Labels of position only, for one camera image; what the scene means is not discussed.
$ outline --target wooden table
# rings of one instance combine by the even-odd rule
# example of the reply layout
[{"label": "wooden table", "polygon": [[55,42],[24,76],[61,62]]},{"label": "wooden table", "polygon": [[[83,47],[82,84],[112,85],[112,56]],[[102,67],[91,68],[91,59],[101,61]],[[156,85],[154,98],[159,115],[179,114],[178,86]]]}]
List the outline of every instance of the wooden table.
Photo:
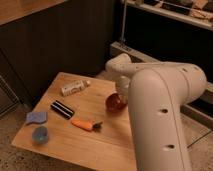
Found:
[{"label": "wooden table", "polygon": [[[67,97],[60,94],[62,85],[88,79],[91,86],[85,90]],[[105,100],[114,92],[111,81],[59,73],[34,109],[48,112],[48,121],[43,125],[50,140],[44,145],[35,144],[31,136],[39,125],[23,125],[12,145],[95,170],[136,170],[128,109],[117,114],[106,111]],[[102,129],[87,132],[71,125],[50,109],[55,100],[74,109],[73,117],[103,121]]]},{"label": "wooden table", "polygon": [[0,0],[0,25],[65,1],[67,0]]}]

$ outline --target floor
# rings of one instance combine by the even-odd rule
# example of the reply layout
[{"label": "floor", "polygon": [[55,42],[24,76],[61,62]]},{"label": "floor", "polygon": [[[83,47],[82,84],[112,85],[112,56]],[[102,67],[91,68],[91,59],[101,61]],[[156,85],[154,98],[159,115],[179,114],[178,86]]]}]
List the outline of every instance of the floor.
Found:
[{"label": "floor", "polygon": [[[113,80],[113,77],[104,71],[97,78]],[[24,123],[26,113],[29,111],[29,108],[20,104],[0,118],[0,170],[89,171],[87,168],[11,146],[12,139]],[[212,130],[185,115],[182,115],[182,121],[193,171],[213,171]]]}]

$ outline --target small cup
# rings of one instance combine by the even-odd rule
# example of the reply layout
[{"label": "small cup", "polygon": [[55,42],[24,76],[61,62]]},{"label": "small cup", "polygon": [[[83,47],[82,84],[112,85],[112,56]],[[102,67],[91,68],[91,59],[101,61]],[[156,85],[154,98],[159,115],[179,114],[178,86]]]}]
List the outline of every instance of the small cup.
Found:
[{"label": "small cup", "polygon": [[32,133],[32,139],[37,144],[45,144],[49,140],[48,130],[44,126],[36,128]]}]

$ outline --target cabinet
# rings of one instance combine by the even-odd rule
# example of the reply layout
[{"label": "cabinet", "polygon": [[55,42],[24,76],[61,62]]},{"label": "cabinet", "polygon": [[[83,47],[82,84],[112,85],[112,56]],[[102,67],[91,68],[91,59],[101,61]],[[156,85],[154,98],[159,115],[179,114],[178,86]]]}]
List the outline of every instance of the cabinet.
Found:
[{"label": "cabinet", "polygon": [[[67,1],[0,26],[0,48],[13,70],[10,79],[19,82],[25,100],[34,105],[60,71],[94,75],[103,69],[113,41],[115,4]],[[9,72],[1,74],[7,78]]]}]

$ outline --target blue sponge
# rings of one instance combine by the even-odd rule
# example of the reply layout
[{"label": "blue sponge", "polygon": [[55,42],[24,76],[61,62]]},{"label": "blue sponge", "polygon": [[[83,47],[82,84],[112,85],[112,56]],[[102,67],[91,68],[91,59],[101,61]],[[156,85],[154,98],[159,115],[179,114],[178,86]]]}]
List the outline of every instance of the blue sponge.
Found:
[{"label": "blue sponge", "polygon": [[47,112],[29,112],[26,117],[26,124],[44,123],[47,121]]}]

